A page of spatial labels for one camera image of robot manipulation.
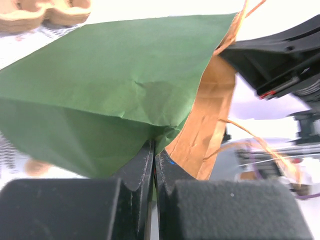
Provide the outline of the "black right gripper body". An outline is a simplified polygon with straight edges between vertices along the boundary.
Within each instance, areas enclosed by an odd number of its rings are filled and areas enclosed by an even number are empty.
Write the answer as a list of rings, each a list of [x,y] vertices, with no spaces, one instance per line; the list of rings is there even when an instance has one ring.
[[[299,123],[300,131],[297,140],[319,140],[320,139],[320,83],[300,89],[294,93],[305,102],[310,110],[299,111],[290,114]]]

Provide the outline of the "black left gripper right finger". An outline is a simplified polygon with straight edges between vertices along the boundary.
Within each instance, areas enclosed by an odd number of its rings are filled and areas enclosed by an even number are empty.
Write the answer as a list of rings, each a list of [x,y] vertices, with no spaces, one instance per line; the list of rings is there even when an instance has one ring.
[[[196,180],[163,151],[155,159],[162,240],[310,240],[292,193],[274,180]]]

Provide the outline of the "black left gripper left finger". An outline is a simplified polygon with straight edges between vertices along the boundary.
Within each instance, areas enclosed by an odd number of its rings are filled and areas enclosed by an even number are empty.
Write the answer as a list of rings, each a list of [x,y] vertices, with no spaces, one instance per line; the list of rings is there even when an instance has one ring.
[[[3,240],[148,240],[154,142],[113,176],[17,179],[0,192]]]

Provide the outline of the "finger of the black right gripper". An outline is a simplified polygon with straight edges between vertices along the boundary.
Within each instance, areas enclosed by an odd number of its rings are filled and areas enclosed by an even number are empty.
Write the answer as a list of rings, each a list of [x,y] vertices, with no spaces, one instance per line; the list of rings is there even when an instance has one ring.
[[[320,82],[320,17],[280,33],[237,41],[220,53],[261,99]]]

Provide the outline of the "green paper bag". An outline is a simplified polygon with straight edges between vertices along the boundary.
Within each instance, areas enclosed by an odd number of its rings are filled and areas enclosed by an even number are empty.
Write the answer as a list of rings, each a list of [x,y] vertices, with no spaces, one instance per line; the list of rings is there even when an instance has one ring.
[[[197,180],[221,149],[236,70],[220,54],[266,0],[91,0],[81,27],[0,69],[0,135],[107,178],[145,142]]]

